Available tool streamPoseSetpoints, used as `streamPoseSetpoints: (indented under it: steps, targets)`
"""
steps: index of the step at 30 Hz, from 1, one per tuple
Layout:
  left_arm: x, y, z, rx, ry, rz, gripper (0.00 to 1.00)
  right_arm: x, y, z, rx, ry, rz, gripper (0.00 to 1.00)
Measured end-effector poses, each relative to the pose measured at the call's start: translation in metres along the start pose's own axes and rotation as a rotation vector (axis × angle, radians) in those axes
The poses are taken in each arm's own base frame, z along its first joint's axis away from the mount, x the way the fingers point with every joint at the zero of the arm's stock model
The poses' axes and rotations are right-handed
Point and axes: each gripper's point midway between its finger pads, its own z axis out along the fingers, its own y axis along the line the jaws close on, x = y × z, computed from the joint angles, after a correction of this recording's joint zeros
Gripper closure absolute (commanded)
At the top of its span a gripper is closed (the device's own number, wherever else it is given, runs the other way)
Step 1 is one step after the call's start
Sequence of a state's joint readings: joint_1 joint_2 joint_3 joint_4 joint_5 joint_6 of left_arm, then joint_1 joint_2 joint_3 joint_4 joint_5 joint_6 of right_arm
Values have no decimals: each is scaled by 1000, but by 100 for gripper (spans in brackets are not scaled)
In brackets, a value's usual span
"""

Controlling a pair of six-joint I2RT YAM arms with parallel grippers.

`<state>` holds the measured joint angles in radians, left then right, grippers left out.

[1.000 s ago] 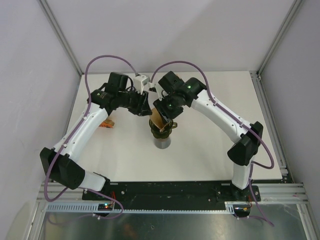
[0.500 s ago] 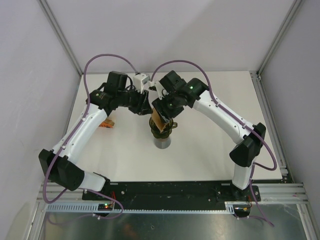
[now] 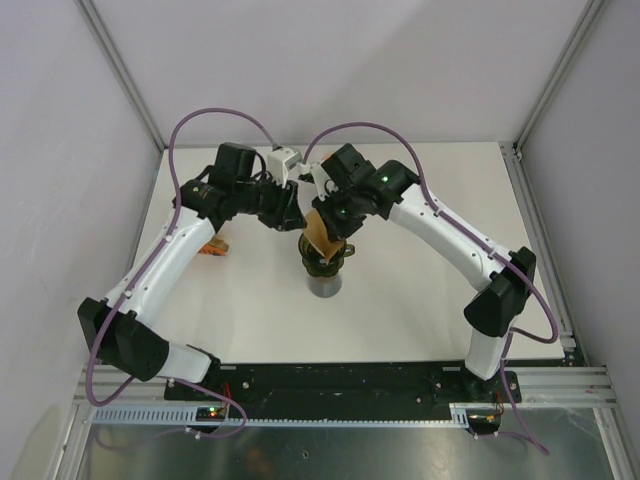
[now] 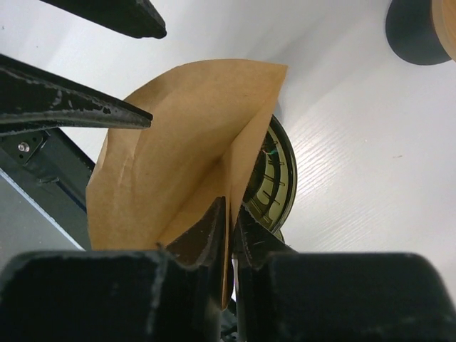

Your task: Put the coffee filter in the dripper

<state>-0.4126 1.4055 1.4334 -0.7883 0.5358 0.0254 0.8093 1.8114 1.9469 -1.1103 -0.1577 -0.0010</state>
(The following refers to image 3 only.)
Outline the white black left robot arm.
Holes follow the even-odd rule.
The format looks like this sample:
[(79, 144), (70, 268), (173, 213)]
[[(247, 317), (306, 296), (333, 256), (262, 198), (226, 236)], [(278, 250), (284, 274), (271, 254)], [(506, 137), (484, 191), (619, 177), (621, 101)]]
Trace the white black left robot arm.
[(191, 260), (225, 222), (253, 215), (277, 231), (301, 230), (306, 221), (298, 186), (289, 173), (302, 160), (299, 150), (277, 147), (262, 158), (248, 146), (223, 143), (213, 164), (184, 183), (154, 245), (102, 300), (85, 299), (78, 316), (95, 357), (140, 381), (154, 377), (186, 380), (197, 398), (221, 387), (212, 355), (177, 345), (155, 332), (160, 311)]

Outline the green glass cone dripper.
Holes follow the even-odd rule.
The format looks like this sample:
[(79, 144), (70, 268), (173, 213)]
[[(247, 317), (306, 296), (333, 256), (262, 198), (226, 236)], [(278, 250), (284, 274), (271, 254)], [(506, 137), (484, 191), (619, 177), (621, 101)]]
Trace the green glass cone dripper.
[(355, 254), (355, 246), (346, 242), (339, 245), (337, 252), (327, 259), (301, 234), (298, 240), (298, 251), (307, 274), (314, 278), (331, 278), (339, 274), (344, 260)]

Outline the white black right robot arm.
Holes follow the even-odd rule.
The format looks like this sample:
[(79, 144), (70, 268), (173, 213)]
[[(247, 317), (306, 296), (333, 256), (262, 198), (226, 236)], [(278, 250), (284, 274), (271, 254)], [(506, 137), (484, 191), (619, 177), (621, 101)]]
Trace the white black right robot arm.
[(375, 167), (345, 144), (312, 164), (309, 175), (318, 190), (312, 207), (330, 240), (345, 240), (378, 216), (423, 240), (475, 289), (463, 310), (472, 334), (461, 388), (473, 401), (486, 400), (497, 389), (508, 331), (532, 293), (535, 254), (490, 242), (446, 205), (427, 201), (419, 176), (397, 160)]

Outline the dark glass jar wooden band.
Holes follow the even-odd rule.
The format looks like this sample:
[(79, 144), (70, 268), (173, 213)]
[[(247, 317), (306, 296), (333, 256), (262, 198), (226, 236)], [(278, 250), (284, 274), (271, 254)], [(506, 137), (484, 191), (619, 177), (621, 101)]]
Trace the dark glass jar wooden band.
[(309, 276), (307, 286), (316, 297), (327, 299), (335, 296), (341, 290), (342, 279), (339, 274), (330, 277)]

